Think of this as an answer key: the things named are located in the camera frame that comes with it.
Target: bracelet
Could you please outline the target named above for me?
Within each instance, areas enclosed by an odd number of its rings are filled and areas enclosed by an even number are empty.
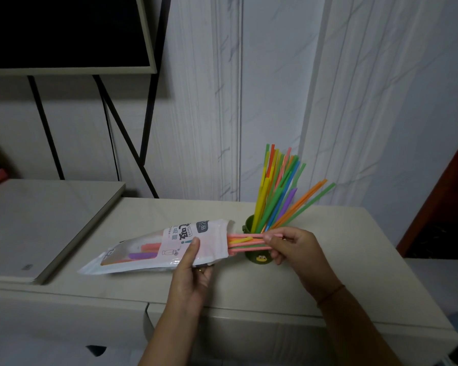
[[[330,292],[328,295],[326,295],[324,298],[322,298],[320,301],[318,301],[318,307],[320,307],[321,304],[323,304],[325,301],[327,301],[330,297],[335,295],[339,290],[341,290],[344,287],[345,287],[344,284],[341,284],[336,289],[334,289],[332,292]]]

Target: television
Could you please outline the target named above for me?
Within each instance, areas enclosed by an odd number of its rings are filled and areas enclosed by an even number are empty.
[[[0,75],[156,72],[143,0],[0,0]]]

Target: person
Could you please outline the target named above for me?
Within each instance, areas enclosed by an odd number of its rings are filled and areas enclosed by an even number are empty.
[[[277,233],[283,234],[284,240],[273,235]],[[265,233],[263,239],[272,248],[270,254],[276,264],[287,259],[318,303],[339,365],[402,364],[336,276],[313,233],[280,227]],[[200,240],[193,239],[174,271],[165,311],[139,366],[188,362],[212,274],[212,267],[192,268],[199,246]]]

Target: white packaging bag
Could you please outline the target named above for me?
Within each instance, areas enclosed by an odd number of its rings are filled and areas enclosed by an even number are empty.
[[[193,238],[200,239],[194,266],[227,258],[229,221],[200,221],[171,226],[138,238],[121,241],[78,272],[100,275],[141,269],[174,269]]]

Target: black screen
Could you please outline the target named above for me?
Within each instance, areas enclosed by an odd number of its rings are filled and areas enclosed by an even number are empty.
[[[136,0],[0,0],[0,68],[149,66]]]

